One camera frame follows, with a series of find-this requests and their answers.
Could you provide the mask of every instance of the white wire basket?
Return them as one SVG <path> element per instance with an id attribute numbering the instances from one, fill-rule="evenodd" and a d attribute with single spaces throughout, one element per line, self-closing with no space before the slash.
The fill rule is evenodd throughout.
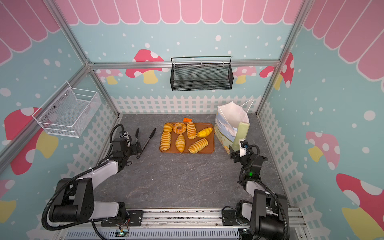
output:
<path id="1" fill-rule="evenodd" d="M 80 137 L 101 105 L 98 92 L 68 88 L 48 107 L 43 106 L 32 115 L 37 123 L 51 135 Z"/>

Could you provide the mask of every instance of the paper bag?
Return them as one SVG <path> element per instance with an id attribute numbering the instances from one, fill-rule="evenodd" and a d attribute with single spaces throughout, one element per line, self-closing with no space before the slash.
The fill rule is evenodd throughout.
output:
<path id="1" fill-rule="evenodd" d="M 238 144 L 239 139 L 247 137 L 249 118 L 247 115 L 248 111 L 245 112 L 242 108 L 243 105 L 239 106 L 234 102 L 230 102 L 226 105 L 217 107 L 214 132 L 228 154 L 228 145 L 231 145 L 231 147 L 237 151 L 240 149 Z"/>

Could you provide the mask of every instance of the marble surface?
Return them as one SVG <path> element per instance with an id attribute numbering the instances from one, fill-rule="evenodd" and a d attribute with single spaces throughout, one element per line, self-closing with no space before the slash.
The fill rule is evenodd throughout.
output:
<path id="1" fill-rule="evenodd" d="M 260 147 L 263 163 L 261 178 L 276 193 L 283 188 L 255 114 L 249 114 L 247 140 Z M 121 124 L 134 138 L 140 127 L 139 142 L 144 143 L 156 128 L 140 159 L 111 176 L 94 190 L 95 201 L 125 202 L 127 208 L 149 207 L 223 207 L 235 206 L 241 200 L 252 200 L 239 186 L 241 164 L 234 163 L 215 137 L 212 154 L 174 154 L 159 151 L 162 127 L 166 122 L 191 118 L 195 122 L 214 124 L 215 114 L 141 114 L 123 115 Z"/>

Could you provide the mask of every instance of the black wire basket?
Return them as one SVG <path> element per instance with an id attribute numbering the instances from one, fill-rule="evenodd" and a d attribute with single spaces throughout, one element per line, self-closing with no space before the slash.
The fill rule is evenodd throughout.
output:
<path id="1" fill-rule="evenodd" d="M 172 91 L 232 89 L 231 59 L 230 56 L 171 58 Z"/>

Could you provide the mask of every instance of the mesh basket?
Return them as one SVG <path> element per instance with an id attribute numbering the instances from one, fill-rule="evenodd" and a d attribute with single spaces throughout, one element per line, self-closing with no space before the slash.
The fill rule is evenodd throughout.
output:
<path id="1" fill-rule="evenodd" d="M 98 92 L 69 86 L 48 107 L 41 106 L 33 118 L 48 134 L 80 137 L 100 105 Z"/>
<path id="2" fill-rule="evenodd" d="M 172 91 L 232 89 L 230 56 L 180 57 L 171 62 Z"/>

